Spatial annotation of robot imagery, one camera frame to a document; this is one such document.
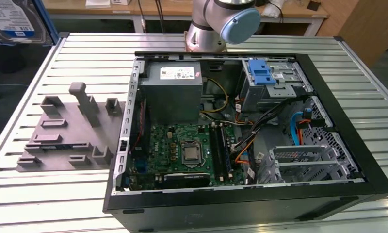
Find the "cpu socket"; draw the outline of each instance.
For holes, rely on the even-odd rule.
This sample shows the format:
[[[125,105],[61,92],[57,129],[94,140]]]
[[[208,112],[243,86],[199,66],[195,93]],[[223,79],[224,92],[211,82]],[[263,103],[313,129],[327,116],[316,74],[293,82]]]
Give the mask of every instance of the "cpu socket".
[[[192,168],[201,164],[201,144],[199,141],[181,141],[181,163]]]

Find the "power supply label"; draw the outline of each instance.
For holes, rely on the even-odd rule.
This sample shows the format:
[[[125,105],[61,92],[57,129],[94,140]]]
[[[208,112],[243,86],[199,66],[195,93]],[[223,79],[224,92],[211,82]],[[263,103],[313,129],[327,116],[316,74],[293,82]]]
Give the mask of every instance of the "power supply label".
[[[30,21],[12,0],[0,0],[0,29],[13,37],[32,37],[34,35]]]
[[[193,67],[161,67],[160,79],[195,79]]]

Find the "ram slot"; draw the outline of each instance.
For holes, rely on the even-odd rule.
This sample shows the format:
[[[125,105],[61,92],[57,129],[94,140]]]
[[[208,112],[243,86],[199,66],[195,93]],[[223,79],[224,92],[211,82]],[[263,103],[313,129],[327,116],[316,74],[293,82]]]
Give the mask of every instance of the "ram slot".
[[[227,169],[227,146],[224,141],[223,128],[213,126],[209,132],[209,142],[213,158],[215,177],[217,181],[224,181],[228,177]]]

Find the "motherboard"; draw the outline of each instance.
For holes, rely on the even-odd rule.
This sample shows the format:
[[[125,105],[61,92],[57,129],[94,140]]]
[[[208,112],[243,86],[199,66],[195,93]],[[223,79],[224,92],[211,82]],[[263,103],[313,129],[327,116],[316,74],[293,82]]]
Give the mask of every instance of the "motherboard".
[[[241,167],[231,164],[228,148],[233,143],[231,125],[153,125],[149,156],[134,161],[137,175],[130,179],[140,184],[134,188],[243,185]]]

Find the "green motherboard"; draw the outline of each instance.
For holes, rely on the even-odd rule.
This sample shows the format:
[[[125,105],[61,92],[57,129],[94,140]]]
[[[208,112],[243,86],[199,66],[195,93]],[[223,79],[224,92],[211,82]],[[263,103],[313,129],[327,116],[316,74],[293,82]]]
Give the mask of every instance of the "green motherboard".
[[[146,172],[138,174],[141,190],[156,189],[152,174],[208,173],[209,186],[243,185],[241,167],[232,169],[229,179],[216,179],[209,125],[153,125],[151,127]],[[227,145],[236,143],[233,127],[223,127]]]

